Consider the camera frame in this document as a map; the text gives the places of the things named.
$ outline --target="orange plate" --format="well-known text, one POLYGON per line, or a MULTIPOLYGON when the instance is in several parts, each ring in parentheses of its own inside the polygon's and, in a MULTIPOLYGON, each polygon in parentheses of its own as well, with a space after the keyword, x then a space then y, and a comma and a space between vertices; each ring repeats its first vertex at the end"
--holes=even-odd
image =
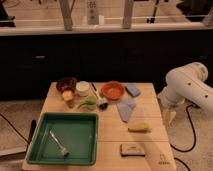
POLYGON ((123 85, 117 81, 110 81, 101 88, 101 93, 109 100, 120 99, 124 92, 123 85))

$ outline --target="plastic container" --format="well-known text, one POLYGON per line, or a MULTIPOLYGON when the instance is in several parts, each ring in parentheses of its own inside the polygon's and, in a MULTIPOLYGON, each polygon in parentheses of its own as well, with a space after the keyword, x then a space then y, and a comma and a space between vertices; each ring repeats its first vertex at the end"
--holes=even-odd
POLYGON ((39 121, 27 154, 30 164, 93 165, 96 161, 98 115, 45 113, 39 121), (52 130, 69 155, 61 155, 50 137, 52 130))

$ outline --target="white bottle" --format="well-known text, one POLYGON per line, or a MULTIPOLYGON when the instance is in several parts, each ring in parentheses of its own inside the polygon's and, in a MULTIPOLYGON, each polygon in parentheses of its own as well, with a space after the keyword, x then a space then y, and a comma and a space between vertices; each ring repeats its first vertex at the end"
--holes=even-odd
POLYGON ((85 0, 88 25, 99 24, 99 12, 96 0, 85 0))

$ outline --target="yellow sponge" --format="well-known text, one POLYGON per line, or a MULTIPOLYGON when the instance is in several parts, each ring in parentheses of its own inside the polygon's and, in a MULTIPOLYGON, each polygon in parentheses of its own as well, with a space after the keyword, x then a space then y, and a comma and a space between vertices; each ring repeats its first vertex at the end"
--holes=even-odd
POLYGON ((128 127, 130 132, 151 132, 151 127, 146 122, 132 124, 128 127))

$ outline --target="dark cabinet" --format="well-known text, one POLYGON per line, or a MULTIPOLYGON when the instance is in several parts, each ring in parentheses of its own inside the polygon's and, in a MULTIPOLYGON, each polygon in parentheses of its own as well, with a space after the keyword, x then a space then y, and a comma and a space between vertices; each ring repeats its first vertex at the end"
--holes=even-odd
POLYGON ((45 97, 52 81, 152 82, 157 91, 166 73, 202 62, 213 85, 213 30, 0 37, 0 98, 45 97))

